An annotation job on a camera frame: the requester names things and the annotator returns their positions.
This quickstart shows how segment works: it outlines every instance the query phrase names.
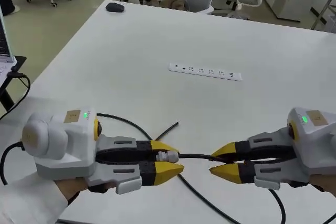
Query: label sticker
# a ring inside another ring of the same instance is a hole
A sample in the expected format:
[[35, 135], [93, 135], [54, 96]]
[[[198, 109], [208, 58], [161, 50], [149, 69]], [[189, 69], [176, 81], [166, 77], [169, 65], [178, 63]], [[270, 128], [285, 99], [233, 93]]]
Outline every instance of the label sticker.
[[79, 120], [80, 110], [69, 110], [65, 116], [64, 123], [76, 123]]
[[30, 145], [31, 147], [37, 147], [37, 135], [34, 131], [28, 128], [24, 128], [22, 131], [22, 142]]
[[314, 126], [328, 125], [328, 122], [319, 110], [310, 110], [306, 112]]

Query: electrical outlet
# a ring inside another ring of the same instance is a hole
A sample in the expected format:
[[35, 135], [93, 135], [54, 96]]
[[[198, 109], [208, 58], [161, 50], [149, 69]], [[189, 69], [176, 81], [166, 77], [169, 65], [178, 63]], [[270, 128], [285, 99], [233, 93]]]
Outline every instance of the electrical outlet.
[[242, 81], [240, 73], [234, 73], [225, 71], [222, 69], [213, 69], [213, 68], [204, 68], [204, 67], [194, 67], [190, 65], [183, 65], [183, 64], [176, 64], [170, 63], [169, 70], [173, 72], [180, 72], [180, 73], [189, 73], [189, 74], [196, 74], [198, 76], [209, 76], [227, 80], [234, 80], [234, 81]]

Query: computer mouse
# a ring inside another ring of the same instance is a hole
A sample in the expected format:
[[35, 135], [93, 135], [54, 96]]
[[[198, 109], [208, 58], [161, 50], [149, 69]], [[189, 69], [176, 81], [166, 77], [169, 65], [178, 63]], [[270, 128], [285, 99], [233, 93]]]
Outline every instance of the computer mouse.
[[105, 9], [111, 13], [122, 13], [125, 7], [117, 3], [108, 3]]

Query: black wire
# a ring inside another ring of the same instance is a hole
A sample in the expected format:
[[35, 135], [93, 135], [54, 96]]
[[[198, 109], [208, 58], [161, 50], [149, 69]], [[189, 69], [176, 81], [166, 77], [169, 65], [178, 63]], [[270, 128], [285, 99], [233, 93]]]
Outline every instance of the black wire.
[[19, 78], [19, 81], [22, 82], [22, 84], [23, 84], [26, 88], [28, 88], [28, 85], [25, 84], [24, 81], [23, 81], [21, 78]]
[[5, 178], [5, 173], [4, 173], [4, 166], [5, 166], [5, 160], [7, 157], [7, 154], [14, 148], [16, 147], [21, 147], [23, 148], [22, 142], [17, 142], [14, 144], [11, 144], [9, 147], [6, 148], [6, 150], [3, 152], [2, 156], [1, 156], [1, 160], [0, 160], [0, 179], [2, 181], [2, 184], [7, 185], [7, 180]]
[[168, 132], [170, 132], [172, 129], [174, 129], [176, 126], [178, 126], [178, 122], [174, 123], [172, 126], [170, 126], [167, 130], [165, 130], [160, 136], [158, 136], [155, 141], [160, 140], [161, 138], [163, 138]]
[[28, 81], [28, 88], [27, 88], [27, 90], [26, 90], [26, 93], [24, 94], [24, 96], [13, 106], [13, 107], [11, 107], [10, 108], [10, 110], [8, 110], [5, 114], [3, 114], [1, 117], [0, 117], [0, 121], [6, 116], [6, 115], [8, 115], [9, 113], [11, 113], [16, 107], [18, 107], [19, 106], [19, 104], [27, 97], [27, 95], [28, 95], [28, 93], [29, 93], [29, 91], [30, 91], [30, 85], [31, 85], [31, 83], [30, 83], [30, 79], [26, 76], [26, 75], [24, 75], [22, 78], [25, 78], [27, 81]]
[[322, 223], [322, 224], [329, 224], [329, 223], [332, 222], [335, 218], [336, 218], [336, 213], [335, 213], [333, 216], [331, 216], [328, 220], [326, 220], [324, 223]]
[[209, 200], [207, 200], [202, 194], [200, 194], [190, 183], [181, 175], [178, 174], [178, 178], [182, 181], [182, 183], [197, 197], [199, 198], [203, 203], [205, 203], [207, 206], [209, 206], [212, 210], [214, 210], [216, 213], [218, 213], [220, 216], [222, 216], [224, 219], [234, 223], [234, 224], [241, 224], [239, 221], [235, 220], [231, 216], [227, 215], [223, 211], [221, 211], [219, 208], [217, 208], [214, 204], [212, 204]]
[[275, 200], [277, 201], [280, 210], [281, 210], [281, 223], [280, 224], [285, 224], [286, 223], [286, 211], [285, 211], [285, 207], [283, 206], [283, 203], [281, 201], [281, 199], [279, 198], [279, 196], [277, 195], [277, 193], [274, 190], [268, 189], [270, 191], [270, 193], [273, 195], [273, 197], [275, 198]]
[[[102, 113], [97, 113], [97, 116], [102, 116], [102, 117], [107, 117], [107, 118], [113, 118], [113, 119], [117, 119], [120, 120], [122, 122], [128, 123], [134, 127], [136, 127], [138, 130], [140, 130], [148, 140], [152, 140], [152, 138], [147, 134], [146, 131], [144, 131], [140, 126], [136, 125], [135, 123], [124, 119], [124, 118], [120, 118], [118, 116], [114, 116], [114, 115], [108, 115], [108, 114], [102, 114]], [[161, 139], [163, 136], [165, 136], [169, 131], [171, 131], [173, 128], [175, 128], [176, 126], [178, 126], [178, 122], [173, 124], [172, 126], [170, 126], [166, 131], [164, 131], [159, 137], [156, 138], [156, 140]], [[198, 158], [205, 158], [205, 159], [210, 159], [210, 158], [214, 158], [212, 156], [209, 155], [204, 155], [204, 154], [180, 154], [182, 155], [182, 158], [188, 158], [188, 157], [192, 157], [195, 158], [196, 156], [198, 156]], [[182, 181], [182, 183], [197, 197], [199, 198], [203, 203], [205, 203], [207, 206], [209, 206], [212, 210], [214, 210], [216, 213], [218, 213], [220, 216], [222, 216], [224, 219], [232, 222], [233, 224], [241, 224], [239, 221], [235, 220], [234, 218], [232, 218], [231, 216], [229, 216], [228, 214], [224, 213], [223, 211], [221, 211], [219, 208], [217, 208], [214, 204], [212, 204], [209, 200], [207, 200], [202, 194], [200, 194], [181, 174], [178, 174], [178, 178]], [[282, 215], [282, 219], [281, 219], [281, 224], [284, 224], [286, 222], [286, 212], [285, 212], [285, 208], [283, 207], [283, 204], [280, 200], [280, 198], [278, 197], [278, 195], [273, 191], [272, 195], [275, 197], [276, 201], [278, 202], [280, 209], [281, 209], [281, 215]]]
[[131, 121], [125, 119], [125, 118], [120, 118], [120, 117], [115, 116], [115, 115], [109, 115], [109, 114], [103, 114], [103, 113], [97, 113], [97, 116], [101, 116], [103, 118], [112, 118], [112, 119], [116, 119], [116, 120], [119, 120], [121, 122], [130, 124], [133, 127], [137, 128], [139, 131], [141, 131], [141, 133], [144, 134], [145, 137], [147, 137], [148, 140], [152, 140], [152, 138], [147, 134], [147, 132], [144, 131], [140, 126], [136, 125], [135, 123], [133, 123], [133, 122], [131, 122]]
[[218, 162], [222, 162], [225, 163], [224, 159], [220, 158], [220, 157], [213, 157], [211, 155], [205, 155], [205, 154], [179, 154], [178, 155], [179, 158], [201, 158], [201, 159], [207, 159], [209, 161], [218, 161]]

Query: white table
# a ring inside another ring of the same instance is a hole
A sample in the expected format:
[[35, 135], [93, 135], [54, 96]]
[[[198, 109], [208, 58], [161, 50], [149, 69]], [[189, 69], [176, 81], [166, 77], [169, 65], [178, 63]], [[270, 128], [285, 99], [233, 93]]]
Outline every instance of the white table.
[[[286, 125], [293, 106], [336, 112], [336, 35], [105, 1], [34, 82], [28, 98], [0, 124], [2, 148], [20, 139], [34, 111], [92, 105], [125, 117], [153, 137], [176, 121], [163, 141], [182, 153], [210, 154], [231, 141]], [[168, 71], [170, 62], [241, 72], [242, 82]], [[100, 119], [109, 136], [145, 138], [136, 129]], [[210, 174], [215, 163], [182, 160], [183, 175], [206, 198], [242, 223], [279, 223], [271, 194]], [[20, 150], [8, 156], [8, 181], [35, 170]], [[287, 223], [319, 224], [336, 199], [311, 186], [279, 191]], [[177, 178], [125, 195], [81, 193], [63, 219], [96, 224], [227, 223]]]

